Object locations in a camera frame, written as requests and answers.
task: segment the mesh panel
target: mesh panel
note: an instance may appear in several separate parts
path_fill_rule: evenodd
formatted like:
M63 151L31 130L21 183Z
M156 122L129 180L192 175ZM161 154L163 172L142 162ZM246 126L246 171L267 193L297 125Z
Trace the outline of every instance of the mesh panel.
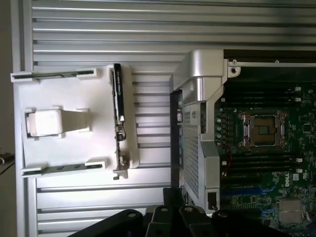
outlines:
M184 112L183 128L185 180L198 198L198 126L190 125L190 111Z

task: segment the black plastic part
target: black plastic part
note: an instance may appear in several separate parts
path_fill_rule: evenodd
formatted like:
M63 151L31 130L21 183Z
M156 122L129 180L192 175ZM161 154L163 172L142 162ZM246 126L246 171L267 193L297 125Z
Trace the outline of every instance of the black plastic part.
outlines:
M264 220L264 221L263 221L263 224L264 224L265 226L269 226L269 225L271 224L271 220Z
M89 226L70 237L143 236L143 214L136 210L125 210L103 221Z
M307 225L307 231L310 237L316 237L316 222L315 221Z
M164 189L169 205L156 207L153 214L143 217L136 210L125 210L71 237L289 237L233 211L217 211L209 218L199 207L178 206L179 192Z
M122 116L124 117L124 99L123 99L123 87L122 87L122 70L121 66L118 63L114 64L114 82L115 82L115 90L117 95L118 102L118 118L120 119Z
M209 210L217 210L216 193L207 193L207 203Z
M181 189L163 189L163 203L166 206L184 206Z
M220 237L290 237L288 234L262 225L261 222L229 210L213 213L212 223Z
M179 188L180 153L179 126L177 120L179 95L182 91L170 94L170 156L171 156L171 187Z
M238 62L315 63L316 51L226 49L224 58L230 62L235 59Z
M118 134L117 133L117 141L121 142L121 141L124 141L124 140L125 140L125 137L122 134Z
M316 174L313 175L312 185L316 187Z

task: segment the horizontal metal louvers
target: horizontal metal louvers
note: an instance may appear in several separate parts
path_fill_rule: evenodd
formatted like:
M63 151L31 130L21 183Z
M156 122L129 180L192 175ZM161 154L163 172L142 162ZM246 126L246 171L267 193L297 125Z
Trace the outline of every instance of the horizontal metal louvers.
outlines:
M161 203L170 183L168 80L188 51L316 49L316 4L277 2L23 0L24 59L34 70L132 67L141 162L119 184L98 175L30 183L30 235L64 237L122 209Z

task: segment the metal frame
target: metal frame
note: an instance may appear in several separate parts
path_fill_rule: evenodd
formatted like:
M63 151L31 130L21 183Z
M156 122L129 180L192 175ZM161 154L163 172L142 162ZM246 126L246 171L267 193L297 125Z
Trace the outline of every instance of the metal frame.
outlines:
M171 155L171 187L179 187L179 126L178 107L181 91L174 91L170 94L170 155Z
M30 58L31 52L25 53L25 40L32 39L31 31L26 30L26 4L27 1L11 0L11 33L12 33L12 57L13 57L13 71L19 72L26 69L31 70L32 66L27 65L26 61L32 62ZM18 105L19 93L17 85L13 86L14 90L14 104ZM14 123L21 124L20 109L18 106L14 107ZM15 163L16 163L16 195L17 195L17 234L19 237L25 236L27 233L37 235L37 230L29 228L29 223L35 221L37 223L37 209L36 199L29 203L31 197L36 197L36 183L22 178L20 170L24 167L24 155L22 144L22 129L20 126L15 126Z
M198 127L198 190L194 191L190 188L188 183L190 181L186 177L186 169L188 169L186 166L184 166L184 187L195 205L201 206L206 214L212 214L219 208L220 161L214 143L212 124L214 124L215 102L223 94L223 84L227 80L227 68L228 62L224 60L223 50L195 50L186 56L170 78L171 90L182 90L183 112L189 111L190 124ZM199 117L201 103L205 103L206 107L205 132L201 132ZM208 193L216 194L217 203L213 209L208 209Z

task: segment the silver screw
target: silver screw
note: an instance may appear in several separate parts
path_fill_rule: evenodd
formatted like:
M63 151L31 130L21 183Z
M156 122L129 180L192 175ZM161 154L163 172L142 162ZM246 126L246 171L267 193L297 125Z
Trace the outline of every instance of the silver screw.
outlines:
M184 210L188 211L188 212L191 212L191 211L193 211L193 208L188 206L188 207L184 208Z

